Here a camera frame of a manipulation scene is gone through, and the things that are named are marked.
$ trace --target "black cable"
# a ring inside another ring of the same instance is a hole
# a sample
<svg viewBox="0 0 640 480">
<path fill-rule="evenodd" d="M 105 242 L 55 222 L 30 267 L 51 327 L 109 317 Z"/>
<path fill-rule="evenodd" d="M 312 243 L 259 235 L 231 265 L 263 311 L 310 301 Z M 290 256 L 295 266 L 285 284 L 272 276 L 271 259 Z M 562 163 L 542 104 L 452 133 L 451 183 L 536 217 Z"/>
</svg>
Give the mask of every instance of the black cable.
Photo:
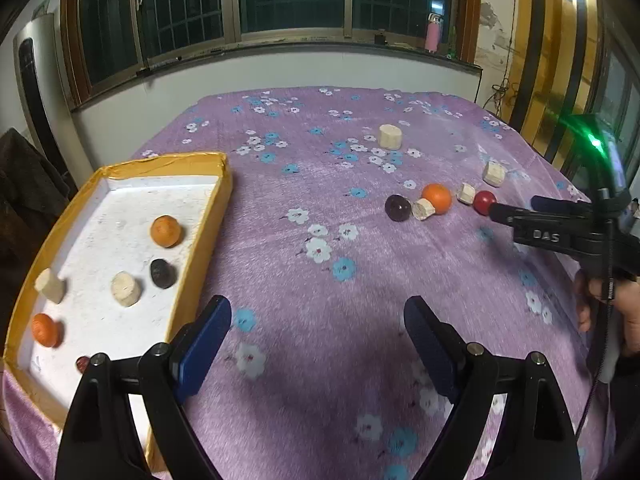
<svg viewBox="0 0 640 480">
<path fill-rule="evenodd" d="M 613 314 L 613 305 L 611 301 L 613 300 L 614 287 L 615 282 L 613 280 L 613 238 L 615 234 L 615 229 L 613 225 L 612 219 L 607 219 L 606 221 L 607 228 L 607 271 L 606 271 L 606 282 L 607 282 L 607 301 L 606 301 L 606 309 L 607 309 L 607 324 L 604 327 L 604 345 L 602 347 L 602 355 L 600 356 L 600 364 L 598 365 L 598 371 L 596 375 L 593 377 L 593 383 L 591 383 L 591 390 L 589 391 L 589 396 L 587 397 L 587 402 L 584 405 L 584 410 L 582 412 L 582 416 L 580 418 L 580 423 L 578 423 L 578 427 L 575 430 L 575 439 L 578 440 L 580 438 L 580 434 L 582 433 L 582 428 L 584 427 L 584 423 L 587 420 L 587 414 L 589 413 L 589 409 L 593 404 L 593 399 L 596 394 L 596 389 L 598 387 L 598 382 L 600 382 L 600 375 L 602 374 L 602 369 L 604 368 L 604 360 L 607 355 L 607 349 L 609 348 L 609 325 L 611 322 L 611 316 Z"/>
</svg>

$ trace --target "white wall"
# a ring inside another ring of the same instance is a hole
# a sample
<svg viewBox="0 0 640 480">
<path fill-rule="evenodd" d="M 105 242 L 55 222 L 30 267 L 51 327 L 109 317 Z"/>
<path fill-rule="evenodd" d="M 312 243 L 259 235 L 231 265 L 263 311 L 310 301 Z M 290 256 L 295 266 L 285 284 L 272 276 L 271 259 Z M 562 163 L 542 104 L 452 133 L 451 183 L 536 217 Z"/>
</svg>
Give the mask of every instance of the white wall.
<svg viewBox="0 0 640 480">
<path fill-rule="evenodd" d="M 505 69 L 508 68 L 509 40 L 514 26 L 514 3 L 517 16 L 517 0 L 481 0 L 478 46 L 476 47 L 476 64 L 482 67 L 482 82 L 478 92 L 479 106 L 494 94 L 492 85 L 502 84 Z M 509 66 L 512 57 L 513 53 L 509 57 Z M 489 101 L 486 109 L 495 112 L 494 102 Z"/>
<path fill-rule="evenodd" d="M 201 97 L 295 86 L 439 91 L 473 101 L 478 76 L 401 57 L 354 52 L 278 52 L 210 61 L 145 80 L 73 112 L 94 165 L 126 160 Z"/>
<path fill-rule="evenodd" d="M 43 0 L 29 0 L 0 44 L 0 132 L 15 128 L 28 139 L 27 121 L 22 113 L 14 68 L 14 36 L 31 21 L 33 11 Z M 59 13 L 60 0 L 50 0 L 47 12 Z"/>
</svg>

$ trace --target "blue flower print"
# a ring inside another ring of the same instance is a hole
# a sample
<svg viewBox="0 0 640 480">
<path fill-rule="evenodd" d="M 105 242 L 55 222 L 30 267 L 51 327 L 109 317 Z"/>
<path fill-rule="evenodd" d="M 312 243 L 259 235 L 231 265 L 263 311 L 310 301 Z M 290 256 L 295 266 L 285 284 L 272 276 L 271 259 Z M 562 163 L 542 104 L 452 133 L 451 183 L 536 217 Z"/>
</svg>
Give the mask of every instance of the blue flower print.
<svg viewBox="0 0 640 480">
<path fill-rule="evenodd" d="M 494 230 L 490 227 L 481 227 L 478 229 L 478 237 L 485 242 L 494 239 Z"/>
<path fill-rule="evenodd" d="M 395 428 L 386 444 L 389 453 L 404 458 L 415 451 L 418 436 L 411 428 Z"/>
<path fill-rule="evenodd" d="M 242 332 L 251 332 L 255 326 L 254 311 L 250 308 L 239 308 L 234 316 L 234 325 Z"/>
<path fill-rule="evenodd" d="M 332 272 L 339 282 L 350 280 L 356 273 L 356 263 L 349 258 L 340 258 L 332 265 Z"/>
<path fill-rule="evenodd" d="M 408 480 L 409 472 L 403 465 L 392 464 L 386 468 L 384 480 Z"/>
<path fill-rule="evenodd" d="M 536 277 L 528 270 L 520 269 L 518 271 L 518 274 L 520 275 L 520 281 L 522 282 L 523 286 L 528 286 L 531 288 L 532 286 L 536 286 L 538 284 L 538 280 L 536 279 Z"/>
<path fill-rule="evenodd" d="M 300 170 L 298 169 L 297 164 L 287 164 L 284 168 L 282 168 L 282 173 L 297 173 Z"/>
<path fill-rule="evenodd" d="M 356 197 L 356 198 L 364 198 L 364 197 L 367 196 L 367 192 L 364 189 L 362 189 L 361 187 L 352 187 L 349 190 L 349 194 L 351 196 Z"/>
</svg>

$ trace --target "peeling wall paint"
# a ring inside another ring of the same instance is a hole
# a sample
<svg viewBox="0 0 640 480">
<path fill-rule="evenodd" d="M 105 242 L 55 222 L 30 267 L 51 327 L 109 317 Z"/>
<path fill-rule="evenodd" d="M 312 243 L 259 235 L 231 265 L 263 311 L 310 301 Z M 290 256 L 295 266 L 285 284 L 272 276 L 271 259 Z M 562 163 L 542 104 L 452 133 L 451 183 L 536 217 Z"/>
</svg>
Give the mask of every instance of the peeling wall paint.
<svg viewBox="0 0 640 480">
<path fill-rule="evenodd" d="M 476 64 L 482 67 L 482 82 L 478 92 L 480 106 L 494 93 L 492 85 L 502 84 L 505 70 L 507 76 L 509 74 L 509 41 L 513 17 L 517 13 L 517 0 L 481 0 L 476 47 Z M 494 102 L 489 101 L 486 109 L 495 112 Z"/>
</svg>

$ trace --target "cork piece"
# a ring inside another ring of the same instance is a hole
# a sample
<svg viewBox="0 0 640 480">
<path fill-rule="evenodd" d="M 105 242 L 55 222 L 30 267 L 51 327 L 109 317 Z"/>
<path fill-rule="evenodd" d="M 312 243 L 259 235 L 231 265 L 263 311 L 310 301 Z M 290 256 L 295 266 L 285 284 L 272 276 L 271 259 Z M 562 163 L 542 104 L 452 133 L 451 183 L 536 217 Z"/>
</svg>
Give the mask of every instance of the cork piece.
<svg viewBox="0 0 640 480">
<path fill-rule="evenodd" d="M 482 172 L 482 178 L 490 186 L 500 187 L 504 182 L 504 176 L 507 174 L 507 170 L 497 162 L 489 161 L 484 167 Z"/>
<path fill-rule="evenodd" d="M 392 124 L 382 124 L 378 144 L 386 150 L 399 150 L 402 145 L 402 130 Z"/>
<path fill-rule="evenodd" d="M 49 301 L 60 303 L 65 295 L 65 282 L 60 280 L 51 269 L 44 269 L 36 278 L 35 289 Z"/>
<path fill-rule="evenodd" d="M 414 202 L 411 207 L 411 212 L 418 220 L 426 220 L 431 215 L 436 213 L 436 208 L 426 198 L 421 198 Z"/>
<path fill-rule="evenodd" d="M 460 190 L 458 191 L 458 200 L 463 204 L 472 205 L 474 198 L 476 197 L 476 188 L 470 186 L 466 182 L 462 183 Z"/>
<path fill-rule="evenodd" d="M 119 272 L 111 280 L 113 299 L 122 306 L 131 306 L 140 299 L 140 286 L 128 272 Z"/>
</svg>

